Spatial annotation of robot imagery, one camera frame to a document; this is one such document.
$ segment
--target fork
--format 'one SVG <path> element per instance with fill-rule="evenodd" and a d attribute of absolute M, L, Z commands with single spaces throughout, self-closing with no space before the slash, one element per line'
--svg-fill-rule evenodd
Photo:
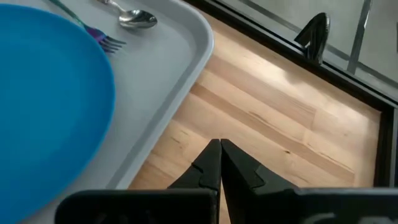
<path fill-rule="evenodd" d="M 72 10 L 66 7 L 62 2 L 59 0 L 49 0 L 50 2 L 54 3 L 58 7 L 60 7 L 62 10 L 64 10 L 69 16 L 74 18 L 74 20 L 77 21 L 84 29 L 89 33 L 94 39 L 97 41 L 97 43 L 100 44 L 101 48 L 107 52 L 107 53 L 115 53 L 115 51 L 119 50 L 123 44 L 126 44 L 123 41 L 116 40 L 108 35 L 106 35 L 104 32 L 100 31 L 99 29 L 95 29 L 93 27 L 90 27 L 86 25 Z"/>

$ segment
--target gray tray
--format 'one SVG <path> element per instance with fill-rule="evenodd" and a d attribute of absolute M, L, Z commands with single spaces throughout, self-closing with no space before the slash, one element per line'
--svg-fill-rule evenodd
<path fill-rule="evenodd" d="M 47 0 L 0 0 L 32 6 L 70 19 Z M 117 12 L 95 0 L 63 0 L 88 25 L 127 46 L 109 56 L 116 83 L 116 109 L 95 158 L 77 180 L 27 223 L 53 223 L 65 196 L 84 189 L 125 189 L 188 94 L 213 50 L 211 27 L 196 10 L 177 0 L 117 0 L 126 9 L 144 9 L 159 20 L 149 30 L 128 32 Z"/>

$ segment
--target plate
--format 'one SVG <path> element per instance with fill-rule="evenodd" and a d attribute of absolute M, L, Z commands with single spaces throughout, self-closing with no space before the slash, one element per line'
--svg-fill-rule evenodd
<path fill-rule="evenodd" d="M 15 223 L 89 163 L 115 90 L 101 47 L 62 17 L 0 4 L 0 43 L 0 223 Z"/>

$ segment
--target wooden floor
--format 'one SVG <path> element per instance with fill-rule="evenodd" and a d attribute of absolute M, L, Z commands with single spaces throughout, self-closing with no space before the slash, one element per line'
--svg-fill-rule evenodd
<path fill-rule="evenodd" d="M 213 56 L 130 188 L 166 188 L 213 138 L 300 187 L 372 186 L 380 112 L 205 16 Z"/>

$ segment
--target metal spoon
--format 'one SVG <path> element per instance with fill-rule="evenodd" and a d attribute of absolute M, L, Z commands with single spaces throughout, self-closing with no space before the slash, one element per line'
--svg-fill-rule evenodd
<path fill-rule="evenodd" d="M 157 23 L 154 15 L 143 10 L 124 10 L 118 3 L 113 0 L 97 0 L 107 6 L 112 6 L 120 13 L 119 24 L 126 29 L 147 29 Z"/>

